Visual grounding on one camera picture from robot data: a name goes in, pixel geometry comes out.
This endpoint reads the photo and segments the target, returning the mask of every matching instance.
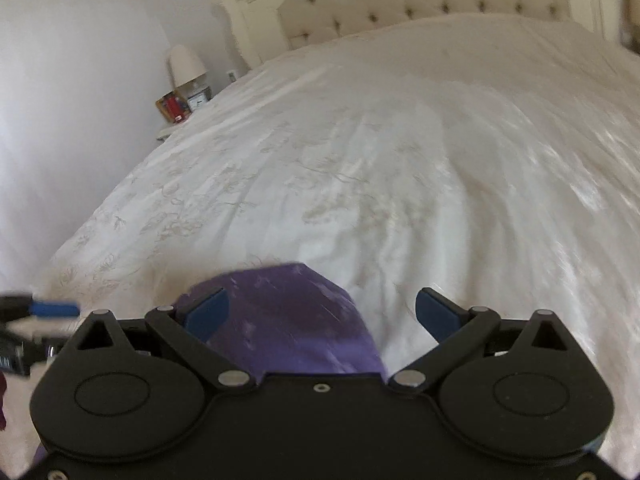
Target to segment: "metal bolt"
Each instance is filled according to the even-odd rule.
[[[47,480],[69,480],[69,478],[62,471],[55,469],[53,471],[49,471]]]
[[[314,386],[314,391],[319,394],[325,394],[331,389],[331,386],[324,383],[319,383]]]
[[[227,370],[218,376],[218,382],[229,388],[244,386],[251,380],[251,376],[242,370]]]
[[[417,388],[426,380],[427,376],[418,370],[400,370],[394,375],[396,383],[408,388]]]

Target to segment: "lamp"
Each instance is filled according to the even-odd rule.
[[[184,45],[176,45],[169,53],[169,66],[174,76],[176,88],[186,85],[207,73],[204,63],[193,50]]]
[[[632,24],[632,36],[640,40],[640,0],[627,0],[629,21]]]

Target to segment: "white comforter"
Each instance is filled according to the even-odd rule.
[[[578,25],[503,16],[288,53],[140,164],[36,290],[142,316],[224,270],[298,260],[351,293],[390,371],[434,344],[413,313],[423,286],[504,316],[551,308],[613,390],[602,454],[630,476],[639,82],[638,58]],[[31,450],[26,400],[8,404],[3,439]],[[1,445],[5,464],[26,465]]]

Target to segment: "purple garment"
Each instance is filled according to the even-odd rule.
[[[303,264],[240,270],[195,285],[175,306],[222,286],[229,318],[208,345],[260,380],[267,372],[386,377],[353,301]]]

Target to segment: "black device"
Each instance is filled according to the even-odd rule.
[[[198,305],[191,306],[196,312]],[[613,480],[611,394],[558,317],[507,320],[434,290],[439,342],[394,374],[254,378],[184,328],[92,313],[34,391],[49,455],[23,480]]]

